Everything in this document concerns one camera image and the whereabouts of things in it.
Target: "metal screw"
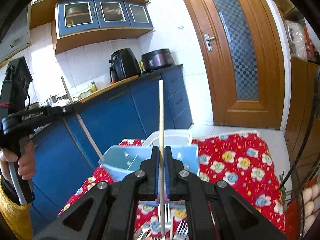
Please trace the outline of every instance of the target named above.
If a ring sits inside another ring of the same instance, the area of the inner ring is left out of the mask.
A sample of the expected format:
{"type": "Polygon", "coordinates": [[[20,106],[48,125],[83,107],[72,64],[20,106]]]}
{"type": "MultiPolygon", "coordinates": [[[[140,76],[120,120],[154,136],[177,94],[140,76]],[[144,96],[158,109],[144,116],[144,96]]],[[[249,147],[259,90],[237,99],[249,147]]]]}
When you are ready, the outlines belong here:
{"type": "Polygon", "coordinates": [[[146,173],[144,171],[136,171],[135,175],[140,178],[143,177],[146,173]]]}
{"type": "Polygon", "coordinates": [[[188,176],[189,176],[189,171],[180,171],[180,172],[179,172],[179,175],[180,175],[181,177],[188,177],[188,176]]]}
{"type": "Polygon", "coordinates": [[[98,189],[105,189],[108,186],[108,183],[106,183],[105,181],[100,181],[97,184],[98,189]]]}
{"type": "Polygon", "coordinates": [[[224,180],[219,180],[218,182],[217,182],[217,186],[218,187],[226,187],[227,186],[227,183],[224,181],[224,180]]]}

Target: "yellow sleeve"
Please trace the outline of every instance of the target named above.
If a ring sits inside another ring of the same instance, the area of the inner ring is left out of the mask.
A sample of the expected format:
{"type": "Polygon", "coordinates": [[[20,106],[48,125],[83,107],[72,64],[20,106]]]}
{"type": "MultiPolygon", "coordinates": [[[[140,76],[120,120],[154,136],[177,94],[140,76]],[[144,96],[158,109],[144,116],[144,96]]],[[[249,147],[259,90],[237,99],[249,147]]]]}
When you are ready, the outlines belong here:
{"type": "Polygon", "coordinates": [[[4,193],[0,183],[0,212],[19,240],[32,239],[32,227],[29,216],[30,204],[19,206],[4,193]]]}

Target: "hand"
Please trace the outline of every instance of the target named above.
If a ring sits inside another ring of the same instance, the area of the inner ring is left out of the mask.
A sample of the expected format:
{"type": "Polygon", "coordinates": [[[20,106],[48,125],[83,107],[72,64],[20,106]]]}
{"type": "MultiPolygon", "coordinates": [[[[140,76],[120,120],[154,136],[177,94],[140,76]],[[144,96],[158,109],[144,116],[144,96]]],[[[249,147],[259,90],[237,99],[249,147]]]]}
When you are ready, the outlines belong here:
{"type": "MultiPolygon", "coordinates": [[[[35,151],[33,149],[32,141],[30,140],[24,148],[26,153],[18,161],[18,174],[22,176],[22,179],[28,180],[32,179],[32,177],[36,174],[36,161],[34,159],[35,151]]],[[[1,174],[11,184],[12,180],[10,177],[8,162],[14,163],[17,161],[17,158],[17,155],[15,155],[7,148],[3,148],[0,151],[1,174]]]]}

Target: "rice cooker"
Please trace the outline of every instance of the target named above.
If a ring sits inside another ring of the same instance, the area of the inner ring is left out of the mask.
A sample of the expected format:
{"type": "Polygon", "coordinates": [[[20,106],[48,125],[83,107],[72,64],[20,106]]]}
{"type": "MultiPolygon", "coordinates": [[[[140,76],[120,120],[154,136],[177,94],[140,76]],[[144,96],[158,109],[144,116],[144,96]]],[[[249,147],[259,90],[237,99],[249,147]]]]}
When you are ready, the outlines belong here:
{"type": "Polygon", "coordinates": [[[143,67],[148,71],[165,68],[173,65],[173,59],[169,49],[157,49],[141,56],[143,67]]]}

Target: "red tablecloth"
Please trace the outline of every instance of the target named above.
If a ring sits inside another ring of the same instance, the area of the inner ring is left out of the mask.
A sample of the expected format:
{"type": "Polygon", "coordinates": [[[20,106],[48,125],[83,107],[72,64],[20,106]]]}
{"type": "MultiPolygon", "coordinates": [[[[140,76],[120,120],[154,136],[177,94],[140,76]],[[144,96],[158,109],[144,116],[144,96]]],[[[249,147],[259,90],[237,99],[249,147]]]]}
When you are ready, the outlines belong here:
{"type": "MultiPolygon", "coordinates": [[[[126,139],[120,145],[140,146],[142,143],[143,140],[126,139]]],[[[204,140],[195,139],[192,143],[199,146],[199,177],[202,180],[212,183],[225,180],[279,230],[284,231],[279,182],[267,144],[261,138],[256,134],[242,133],[204,140]]],[[[92,177],[69,199],[59,215],[101,180],[114,182],[99,165],[92,177]]],[[[186,219],[185,209],[175,209],[174,231],[183,219],[186,219]]],[[[152,236],[160,236],[158,208],[139,204],[135,231],[146,221],[151,221],[152,236]]]]}

